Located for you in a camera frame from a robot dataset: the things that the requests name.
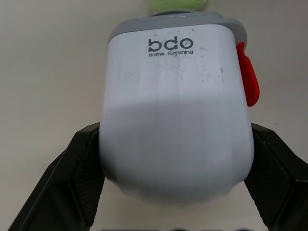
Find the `white background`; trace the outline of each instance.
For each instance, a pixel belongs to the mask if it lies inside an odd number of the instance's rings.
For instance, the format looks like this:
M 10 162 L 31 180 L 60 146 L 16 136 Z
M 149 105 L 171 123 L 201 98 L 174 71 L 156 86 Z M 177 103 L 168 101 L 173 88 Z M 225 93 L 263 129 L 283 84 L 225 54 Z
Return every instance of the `white background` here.
M 308 162 L 308 32 L 305 0 L 217 0 L 242 22 L 261 87 L 251 121 L 274 129 Z M 149 13 L 147 0 L 0 1 L 0 226 L 7 230 L 46 167 L 74 133 L 98 122 L 108 37 Z M 264 231 L 243 184 L 207 205 L 159 208 L 106 182 L 91 230 L 148 228 Z

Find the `white plastic container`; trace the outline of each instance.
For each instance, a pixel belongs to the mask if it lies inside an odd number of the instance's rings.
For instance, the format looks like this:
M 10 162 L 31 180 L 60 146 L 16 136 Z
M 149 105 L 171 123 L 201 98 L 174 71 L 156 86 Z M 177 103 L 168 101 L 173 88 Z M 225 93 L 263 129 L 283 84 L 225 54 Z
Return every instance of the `white plastic container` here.
M 103 171 L 143 199 L 207 201 L 243 181 L 254 143 L 236 46 L 244 27 L 216 13 L 125 22 L 111 35 Z

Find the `red clip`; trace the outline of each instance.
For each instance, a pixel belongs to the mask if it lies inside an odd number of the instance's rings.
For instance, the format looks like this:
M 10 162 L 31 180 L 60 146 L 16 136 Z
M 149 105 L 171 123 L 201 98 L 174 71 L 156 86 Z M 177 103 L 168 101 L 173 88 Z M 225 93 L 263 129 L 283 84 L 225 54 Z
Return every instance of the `red clip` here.
M 260 88 L 250 59 L 244 53 L 244 46 L 245 44 L 241 42 L 236 46 L 236 49 L 239 57 L 247 105 L 248 107 L 252 107 L 258 102 L 260 97 Z

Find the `gray plastic rim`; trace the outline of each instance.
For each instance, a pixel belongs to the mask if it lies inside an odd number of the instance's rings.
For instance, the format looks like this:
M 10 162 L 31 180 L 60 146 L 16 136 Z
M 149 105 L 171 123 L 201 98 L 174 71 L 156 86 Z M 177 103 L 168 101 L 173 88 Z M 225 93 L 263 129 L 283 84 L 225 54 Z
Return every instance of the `gray plastic rim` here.
M 239 21 L 231 18 L 224 18 L 221 14 L 216 12 L 179 13 L 127 20 L 120 23 L 112 31 L 109 42 L 114 37 L 129 32 L 207 24 L 222 25 L 229 28 L 234 34 L 236 45 L 243 42 L 246 48 L 247 33 L 244 26 Z

